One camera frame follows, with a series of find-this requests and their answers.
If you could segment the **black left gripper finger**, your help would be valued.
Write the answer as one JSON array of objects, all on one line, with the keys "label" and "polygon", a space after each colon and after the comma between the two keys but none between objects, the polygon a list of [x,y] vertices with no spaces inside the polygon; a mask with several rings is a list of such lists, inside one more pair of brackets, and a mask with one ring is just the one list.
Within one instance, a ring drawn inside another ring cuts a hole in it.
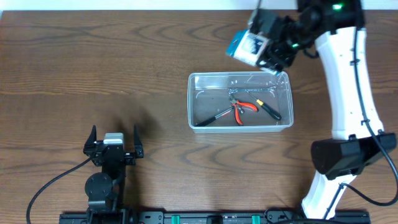
[{"label": "black left gripper finger", "polygon": [[95,147],[95,144],[96,144],[96,137],[97,137],[97,134],[96,134],[96,126],[93,125],[93,127],[92,127],[92,129],[91,129],[91,133],[90,133],[90,135],[89,135],[89,137],[88,137],[88,139],[86,140],[86,143],[85,143],[85,145],[84,145],[84,148],[92,148],[92,147]]},{"label": "black left gripper finger", "polygon": [[134,125],[134,148],[135,149],[143,148],[143,145],[142,145],[140,137],[139,137],[138,128],[136,125]]}]

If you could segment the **blue white cardboard box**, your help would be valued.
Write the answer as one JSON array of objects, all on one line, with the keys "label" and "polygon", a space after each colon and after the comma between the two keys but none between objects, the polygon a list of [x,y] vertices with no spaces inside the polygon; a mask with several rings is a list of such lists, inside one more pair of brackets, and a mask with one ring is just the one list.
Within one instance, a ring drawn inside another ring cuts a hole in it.
[{"label": "blue white cardboard box", "polygon": [[264,36],[250,33],[248,29],[239,30],[229,44],[226,55],[252,67],[277,75],[279,71],[267,67],[267,63],[264,60],[259,61],[268,41],[269,39]]}]

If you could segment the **clear plastic storage container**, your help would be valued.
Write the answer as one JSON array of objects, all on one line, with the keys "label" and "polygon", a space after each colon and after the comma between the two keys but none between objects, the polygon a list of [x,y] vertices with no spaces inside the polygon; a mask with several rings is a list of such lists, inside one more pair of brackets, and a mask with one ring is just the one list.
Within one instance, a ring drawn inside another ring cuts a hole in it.
[{"label": "clear plastic storage container", "polygon": [[[196,124],[217,115],[232,106],[229,88],[268,88],[273,92],[250,92],[267,103],[281,115],[274,120],[247,92],[232,94],[242,102],[252,103],[259,111],[244,108],[240,115],[243,126],[238,126],[234,110],[204,127]],[[188,78],[187,89],[188,123],[195,133],[266,133],[280,132],[294,123],[294,108],[289,77],[285,72],[273,75],[270,72],[208,72],[193,73]]]}]

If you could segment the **black yellow screwdriver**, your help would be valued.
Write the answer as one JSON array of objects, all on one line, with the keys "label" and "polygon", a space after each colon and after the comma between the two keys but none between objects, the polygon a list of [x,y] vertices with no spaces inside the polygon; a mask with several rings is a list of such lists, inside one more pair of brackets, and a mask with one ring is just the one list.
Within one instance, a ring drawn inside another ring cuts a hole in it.
[{"label": "black yellow screwdriver", "polygon": [[252,93],[248,92],[248,94],[255,99],[256,103],[264,110],[266,111],[274,120],[280,121],[282,119],[281,115],[279,112],[277,112],[275,109],[270,107],[267,103],[261,101],[259,98],[256,98]]}]

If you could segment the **silver combination wrench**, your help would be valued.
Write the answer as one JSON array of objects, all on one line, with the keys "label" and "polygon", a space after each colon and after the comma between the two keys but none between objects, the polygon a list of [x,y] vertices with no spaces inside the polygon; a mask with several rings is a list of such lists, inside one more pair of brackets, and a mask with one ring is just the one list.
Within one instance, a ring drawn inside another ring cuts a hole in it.
[{"label": "silver combination wrench", "polygon": [[229,88],[228,93],[230,95],[235,93],[244,93],[244,92],[273,92],[276,90],[275,86],[268,88]]}]

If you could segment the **small steel claw hammer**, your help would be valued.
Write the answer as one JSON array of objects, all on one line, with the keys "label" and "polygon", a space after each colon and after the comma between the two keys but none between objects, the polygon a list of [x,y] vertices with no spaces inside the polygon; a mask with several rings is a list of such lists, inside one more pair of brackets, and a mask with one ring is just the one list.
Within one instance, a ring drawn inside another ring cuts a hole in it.
[{"label": "small steel claw hammer", "polygon": [[206,120],[204,120],[204,121],[202,121],[202,122],[200,122],[198,124],[196,124],[196,127],[208,126],[209,124],[213,123],[214,121],[216,121],[220,117],[227,115],[228,113],[230,113],[232,110],[235,110],[235,109],[236,109],[235,106],[231,106],[227,110],[225,110],[225,111],[223,111],[223,112],[221,112],[221,113],[219,113],[217,115],[214,115],[214,116],[212,116],[212,117],[210,117],[210,118],[208,118],[208,119],[206,119]]}]

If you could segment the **red handled pliers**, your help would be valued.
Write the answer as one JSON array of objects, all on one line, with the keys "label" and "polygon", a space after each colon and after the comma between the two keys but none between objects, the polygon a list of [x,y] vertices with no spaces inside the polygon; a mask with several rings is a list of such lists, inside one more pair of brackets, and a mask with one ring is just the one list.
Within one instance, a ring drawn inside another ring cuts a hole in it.
[{"label": "red handled pliers", "polygon": [[234,118],[238,126],[243,126],[243,122],[241,121],[240,115],[245,113],[244,108],[250,109],[253,112],[258,112],[259,109],[256,105],[252,103],[242,102],[236,99],[233,95],[229,96],[229,100],[234,108]]}]

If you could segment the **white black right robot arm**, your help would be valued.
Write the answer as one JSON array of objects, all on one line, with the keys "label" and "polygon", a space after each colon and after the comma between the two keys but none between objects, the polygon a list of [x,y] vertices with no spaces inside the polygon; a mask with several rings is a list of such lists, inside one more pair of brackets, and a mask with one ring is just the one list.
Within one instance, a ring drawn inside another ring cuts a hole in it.
[{"label": "white black right robot arm", "polygon": [[306,220],[331,222],[344,191],[364,168],[388,158],[397,145],[386,133],[373,101],[366,62],[366,29],[360,0],[299,1],[298,18],[279,17],[257,7],[249,19],[251,34],[267,39],[258,67],[283,70],[298,52],[315,47],[326,75],[331,138],[313,142],[315,176],[301,203]]}]

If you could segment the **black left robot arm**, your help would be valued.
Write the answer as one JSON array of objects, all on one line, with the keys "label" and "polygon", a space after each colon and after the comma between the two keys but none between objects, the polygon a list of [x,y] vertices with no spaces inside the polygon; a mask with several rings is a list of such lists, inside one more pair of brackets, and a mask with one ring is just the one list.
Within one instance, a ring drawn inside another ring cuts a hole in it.
[{"label": "black left robot arm", "polygon": [[136,213],[123,204],[126,167],[144,157],[137,126],[133,134],[134,150],[126,152],[123,133],[107,133],[103,140],[98,140],[93,126],[83,153],[96,167],[101,167],[101,172],[91,175],[85,184],[88,223],[139,222]]}]

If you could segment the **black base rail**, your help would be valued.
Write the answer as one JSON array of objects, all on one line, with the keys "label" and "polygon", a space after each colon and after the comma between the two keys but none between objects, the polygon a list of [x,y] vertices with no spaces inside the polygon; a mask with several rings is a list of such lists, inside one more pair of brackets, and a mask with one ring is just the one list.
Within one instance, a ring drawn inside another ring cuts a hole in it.
[{"label": "black base rail", "polygon": [[271,209],[251,213],[164,213],[164,212],[121,212],[117,214],[64,213],[59,217],[61,224],[82,223],[138,223],[138,224],[229,224],[229,223],[310,223],[297,212]]}]

